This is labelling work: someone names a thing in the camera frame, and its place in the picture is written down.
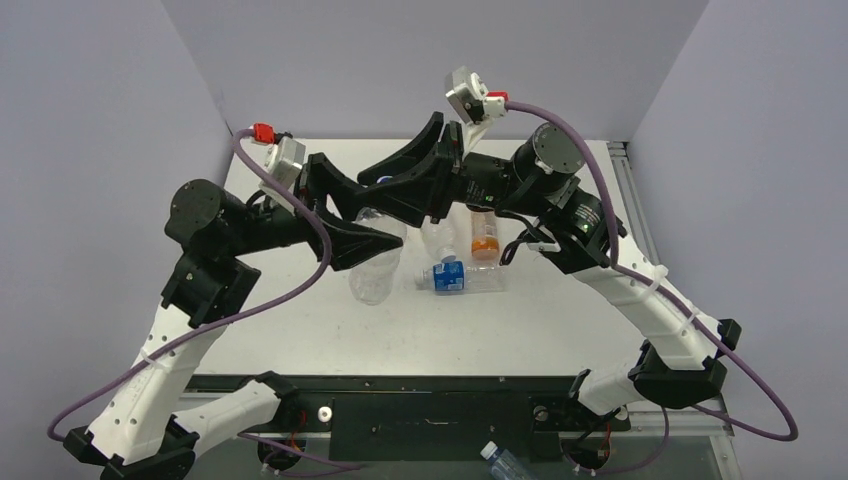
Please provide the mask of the clear bottle blue-white cap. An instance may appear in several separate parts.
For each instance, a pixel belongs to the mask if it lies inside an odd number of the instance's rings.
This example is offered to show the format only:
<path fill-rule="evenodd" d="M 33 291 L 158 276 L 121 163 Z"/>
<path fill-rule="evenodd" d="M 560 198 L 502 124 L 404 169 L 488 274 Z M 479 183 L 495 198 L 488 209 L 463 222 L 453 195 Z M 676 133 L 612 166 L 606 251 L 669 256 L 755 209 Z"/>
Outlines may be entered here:
<path fill-rule="evenodd" d="M 407 238 L 407 226 L 372 208 L 364 208 L 356 223 L 400 238 Z M 355 300 L 369 306 L 384 302 L 391 294 L 394 276 L 401 259 L 402 247 L 381 253 L 354 267 L 349 275 L 349 287 Z"/>

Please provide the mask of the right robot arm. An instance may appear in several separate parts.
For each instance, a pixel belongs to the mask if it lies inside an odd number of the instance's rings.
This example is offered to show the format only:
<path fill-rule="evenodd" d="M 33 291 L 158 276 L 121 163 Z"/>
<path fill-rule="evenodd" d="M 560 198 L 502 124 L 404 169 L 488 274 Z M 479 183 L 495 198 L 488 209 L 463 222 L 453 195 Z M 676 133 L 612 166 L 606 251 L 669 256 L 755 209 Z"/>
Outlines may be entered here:
<path fill-rule="evenodd" d="M 719 395 L 741 333 L 732 320 L 700 314 L 651 263 L 617 217 L 586 142 L 558 116 L 511 102 L 541 125 L 508 159 L 478 154 L 481 121 L 445 122 L 435 113 L 406 146 L 361 171 L 371 206 L 408 224 L 443 218 L 461 203 L 525 225 L 522 240 L 562 273 L 590 287 L 643 336 L 637 360 L 579 375 L 566 418 L 588 427 L 626 404 L 693 407 Z"/>

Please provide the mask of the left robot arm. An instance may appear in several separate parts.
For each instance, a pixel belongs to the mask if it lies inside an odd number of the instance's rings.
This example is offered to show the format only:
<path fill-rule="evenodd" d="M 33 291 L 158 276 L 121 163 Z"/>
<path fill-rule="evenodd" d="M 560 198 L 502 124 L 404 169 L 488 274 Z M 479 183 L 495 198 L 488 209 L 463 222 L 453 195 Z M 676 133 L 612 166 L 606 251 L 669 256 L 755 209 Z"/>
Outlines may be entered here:
<path fill-rule="evenodd" d="M 201 359 L 246 317 L 260 273 L 243 262 L 245 255 L 306 243 L 321 269 L 338 271 L 402 244 L 313 204 L 301 190 L 301 158 L 254 164 L 253 171 L 274 207 L 249 205 L 205 180 L 188 182 L 173 198 L 165 232 L 183 253 L 151 330 L 131 369 L 108 387 L 104 411 L 63 439 L 75 459 L 99 466 L 105 479 L 182 479 L 201 455 L 252 427 L 285 430 L 297 420 L 295 386 L 271 371 L 208 404 L 177 409 Z"/>

